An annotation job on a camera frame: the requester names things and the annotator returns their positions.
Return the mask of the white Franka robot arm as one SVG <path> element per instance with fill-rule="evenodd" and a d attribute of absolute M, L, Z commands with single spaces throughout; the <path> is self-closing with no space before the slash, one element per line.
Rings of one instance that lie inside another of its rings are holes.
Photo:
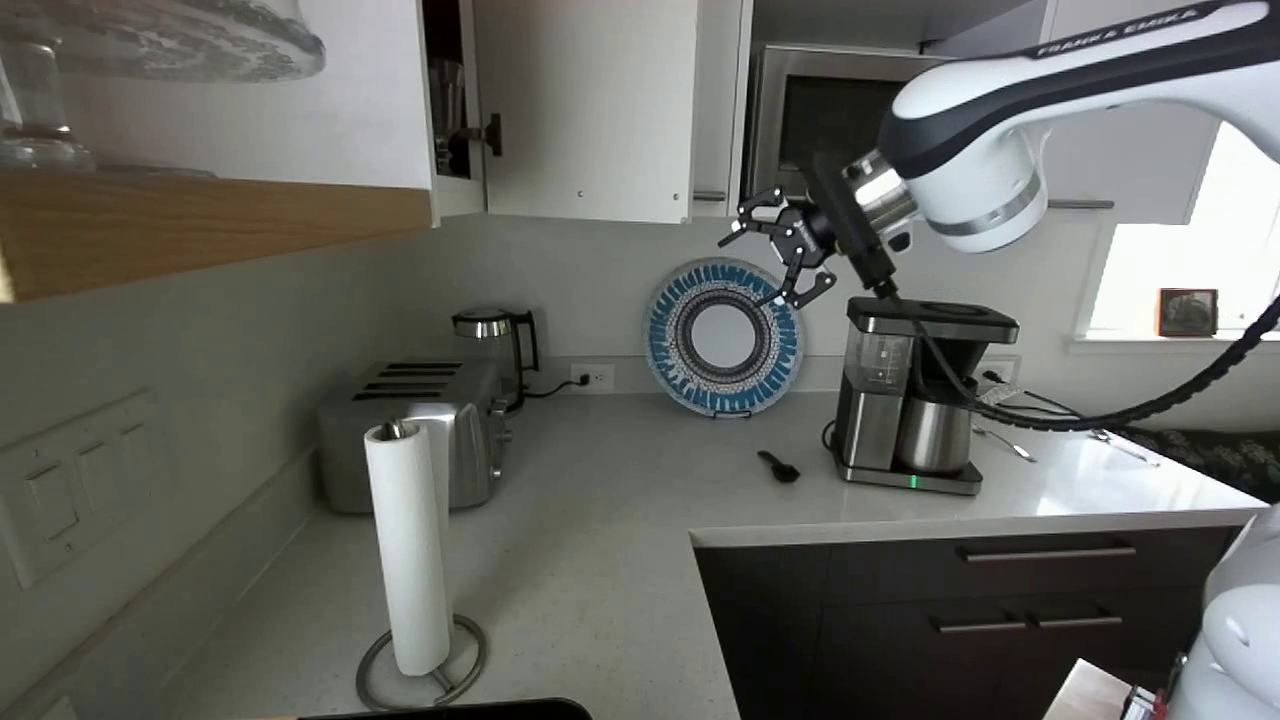
<path fill-rule="evenodd" d="M 829 256 L 843 256 L 870 295 L 890 295 L 887 252 L 911 226 L 956 252 L 1025 242 L 1046 214 L 1045 136 L 1058 121 L 1130 105 L 1208 111 L 1277 161 L 1277 0 L 1193 0 L 1018 51 L 935 64 L 890 98 L 858 157 L 809 161 L 804 196 L 744 199 L 726 242 L 754 232 L 777 243 L 785 305 L 809 305 L 797 278 Z"/>

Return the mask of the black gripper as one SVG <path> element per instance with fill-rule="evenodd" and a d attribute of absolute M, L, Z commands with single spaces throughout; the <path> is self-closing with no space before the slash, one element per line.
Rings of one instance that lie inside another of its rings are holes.
<path fill-rule="evenodd" d="M 894 264 L 867 214 L 855 205 L 851 166 L 816 157 L 800 170 L 800 182 L 804 196 L 771 191 L 738 205 L 722 238 L 722 243 L 735 243 L 748 232 L 767 232 L 780 252 L 785 284 L 765 305 L 800 311 L 818 302 L 834 290 L 834 274 L 829 274 L 831 256 L 843 256 L 870 295 L 890 295 Z"/>

